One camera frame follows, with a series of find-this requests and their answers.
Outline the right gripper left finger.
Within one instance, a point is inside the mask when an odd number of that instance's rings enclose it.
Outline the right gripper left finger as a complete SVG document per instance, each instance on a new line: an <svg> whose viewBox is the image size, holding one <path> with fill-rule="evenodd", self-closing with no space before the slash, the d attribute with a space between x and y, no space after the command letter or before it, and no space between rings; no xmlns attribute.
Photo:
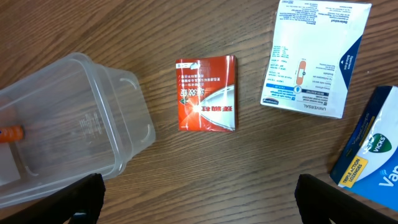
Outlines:
<svg viewBox="0 0 398 224"><path fill-rule="evenodd" d="M43 200L1 220L1 224L96 224L106 187L101 174L90 174Z"/></svg>

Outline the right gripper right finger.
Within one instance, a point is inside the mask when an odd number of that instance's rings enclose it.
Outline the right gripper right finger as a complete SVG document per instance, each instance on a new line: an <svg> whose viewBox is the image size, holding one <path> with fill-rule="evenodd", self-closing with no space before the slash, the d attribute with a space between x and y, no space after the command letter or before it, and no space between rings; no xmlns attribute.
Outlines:
<svg viewBox="0 0 398 224"><path fill-rule="evenodd" d="M397 224L310 174L299 175L294 195L304 224Z"/></svg>

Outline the blue Vicks VapoDrops box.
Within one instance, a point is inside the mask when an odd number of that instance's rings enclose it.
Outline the blue Vicks VapoDrops box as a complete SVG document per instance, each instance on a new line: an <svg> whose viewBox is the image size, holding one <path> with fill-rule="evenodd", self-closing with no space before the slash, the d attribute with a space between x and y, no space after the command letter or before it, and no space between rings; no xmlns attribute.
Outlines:
<svg viewBox="0 0 398 224"><path fill-rule="evenodd" d="M341 188L397 210L397 87L375 89L331 179Z"/></svg>

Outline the orange pill bottle white cap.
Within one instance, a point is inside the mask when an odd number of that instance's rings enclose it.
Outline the orange pill bottle white cap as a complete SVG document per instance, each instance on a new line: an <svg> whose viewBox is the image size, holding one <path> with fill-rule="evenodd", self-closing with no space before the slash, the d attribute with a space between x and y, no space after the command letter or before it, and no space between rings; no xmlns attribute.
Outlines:
<svg viewBox="0 0 398 224"><path fill-rule="evenodd" d="M20 141L25 132L22 126L10 126L0 129L0 143Z"/></svg>

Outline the white plaster box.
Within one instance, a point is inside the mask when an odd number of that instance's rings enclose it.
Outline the white plaster box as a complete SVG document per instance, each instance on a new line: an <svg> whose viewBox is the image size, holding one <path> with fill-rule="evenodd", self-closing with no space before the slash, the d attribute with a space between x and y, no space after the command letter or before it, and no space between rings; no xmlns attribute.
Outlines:
<svg viewBox="0 0 398 224"><path fill-rule="evenodd" d="M371 7L365 2L281 0L260 103L342 118Z"/></svg>

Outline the red medicine box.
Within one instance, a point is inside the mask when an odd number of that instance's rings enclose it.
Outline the red medicine box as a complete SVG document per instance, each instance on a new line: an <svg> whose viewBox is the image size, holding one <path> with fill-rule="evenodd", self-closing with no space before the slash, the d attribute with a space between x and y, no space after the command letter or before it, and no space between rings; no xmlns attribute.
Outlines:
<svg viewBox="0 0 398 224"><path fill-rule="evenodd" d="M175 68L178 129L234 132L238 122L236 57L181 58Z"/></svg>

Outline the clear plastic container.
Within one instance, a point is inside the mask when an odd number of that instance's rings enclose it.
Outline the clear plastic container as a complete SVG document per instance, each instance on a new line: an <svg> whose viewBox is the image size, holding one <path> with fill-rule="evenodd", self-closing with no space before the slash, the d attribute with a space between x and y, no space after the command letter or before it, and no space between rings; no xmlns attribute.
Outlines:
<svg viewBox="0 0 398 224"><path fill-rule="evenodd" d="M1 90L1 206L49 196L97 173L112 179L155 141L135 74L72 53Z"/></svg>

